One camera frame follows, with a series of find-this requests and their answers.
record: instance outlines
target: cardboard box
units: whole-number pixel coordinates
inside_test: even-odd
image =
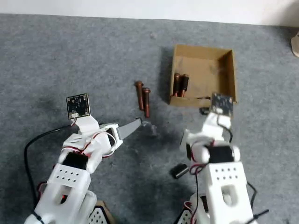
[[[174,74],[189,76],[185,97],[173,96]],[[231,49],[219,49],[202,46],[177,44],[174,49],[170,105],[210,107],[212,93],[231,96],[238,102],[234,54]]]

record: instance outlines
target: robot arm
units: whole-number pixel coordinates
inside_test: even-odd
[[[184,131],[180,149],[190,151],[190,173],[194,168],[202,169],[208,211],[199,195],[194,194],[183,216],[188,217],[191,224],[195,220],[197,224],[247,224],[249,220],[251,224],[257,224],[246,189],[240,150],[222,136],[223,129],[231,127],[231,117],[217,109],[225,110],[216,105],[208,114],[201,132]],[[178,223],[185,220],[183,216]]]
[[[79,132],[64,143],[47,186],[25,224],[86,224],[97,202],[88,190],[92,174],[102,158],[111,156],[141,125],[141,119],[119,127],[100,125],[92,116],[77,118]]]

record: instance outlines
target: white wall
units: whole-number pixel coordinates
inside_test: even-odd
[[[299,27],[299,0],[0,0],[0,13]]]

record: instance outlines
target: circuit board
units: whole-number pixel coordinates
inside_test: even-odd
[[[80,94],[66,98],[69,119],[76,119],[90,115],[88,94]]]
[[[212,94],[211,112],[219,115],[233,116],[233,98],[218,93]]]

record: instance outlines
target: copper cylinder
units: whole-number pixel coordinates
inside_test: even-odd
[[[178,96],[179,88],[180,88],[180,78],[181,75],[178,73],[174,74],[174,81],[173,81],[173,95],[175,97]]]
[[[145,117],[149,118],[150,117],[150,98],[149,98],[150,89],[143,88],[142,93],[143,93],[143,99],[145,104]]]
[[[137,82],[135,82],[135,86],[136,86],[136,90],[137,90],[137,97],[138,97],[139,109],[141,111],[143,111],[144,110],[143,100],[142,100],[142,87],[143,87],[143,83],[141,81],[137,81]]]
[[[188,82],[189,82],[189,76],[187,74],[184,74],[183,81],[182,81],[182,91],[180,94],[181,97],[185,96],[185,92],[187,91],[188,88]]]

